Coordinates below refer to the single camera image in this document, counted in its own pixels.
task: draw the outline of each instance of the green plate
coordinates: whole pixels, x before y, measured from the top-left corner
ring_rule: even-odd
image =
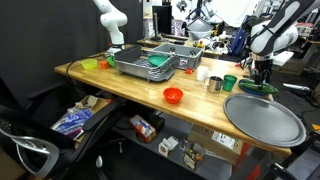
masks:
[[[158,67],[160,66],[164,61],[166,61],[168,58],[166,56],[161,55],[151,55],[149,56],[149,63],[154,66]]]

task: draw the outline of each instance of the shelf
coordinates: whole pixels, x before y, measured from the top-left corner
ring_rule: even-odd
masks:
[[[133,129],[122,130],[117,128],[130,128],[131,126],[129,124],[128,117],[122,118],[117,123],[116,127],[113,127],[112,130],[139,144],[140,146],[145,147],[146,149],[158,154],[159,156],[164,157],[158,152],[158,145],[160,144],[160,142],[162,142],[163,138],[169,138],[172,135],[179,140],[186,138],[191,130],[192,123],[183,121],[164,113],[161,115],[161,117],[165,119],[165,127],[150,143],[143,143],[139,141]],[[183,162],[183,155],[179,152],[178,146],[174,150],[170,151],[167,159],[189,170],[189,168]],[[212,156],[205,156],[199,167],[197,167],[196,170],[192,172],[205,179],[228,179],[231,176],[231,168],[231,163],[227,161]]]

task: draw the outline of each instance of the cardboard box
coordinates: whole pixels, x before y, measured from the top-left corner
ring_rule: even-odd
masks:
[[[242,141],[199,125],[193,125],[188,141],[200,144],[232,164],[237,163],[243,144]]]
[[[0,177],[1,179],[18,179],[25,170],[0,148]]]
[[[291,58],[288,62],[286,62],[283,66],[273,65],[272,70],[286,73],[286,74],[294,74],[300,75],[305,68],[305,64],[303,64],[302,60]]]

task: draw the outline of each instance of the chair armrest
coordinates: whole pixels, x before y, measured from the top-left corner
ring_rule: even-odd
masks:
[[[46,95],[52,91],[54,91],[55,89],[58,89],[59,87],[65,85],[66,82],[65,81],[58,81],[58,82],[55,82],[53,84],[50,84],[48,85],[47,87],[44,87],[42,89],[39,89],[38,91],[34,91],[32,93],[30,93],[28,96],[27,96],[27,99],[28,100],[31,100],[31,101],[35,101],[37,98],[43,96],[43,95]]]
[[[112,113],[122,105],[123,102],[119,98],[112,100],[108,105],[100,109],[84,123],[84,125],[82,126],[83,131],[92,131],[97,125],[100,124],[102,120],[107,118],[110,115],[110,113]]]

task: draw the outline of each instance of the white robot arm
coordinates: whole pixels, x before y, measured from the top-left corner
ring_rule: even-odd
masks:
[[[320,6],[320,0],[289,0],[270,20],[252,27],[249,49],[255,83],[270,82],[273,52],[288,47],[298,38],[293,25],[299,17]]]
[[[101,15],[100,21],[110,33],[112,47],[108,52],[113,55],[124,49],[123,34],[119,31],[118,27],[127,24],[127,16],[115,8],[109,0],[93,0],[93,2],[104,13]]]

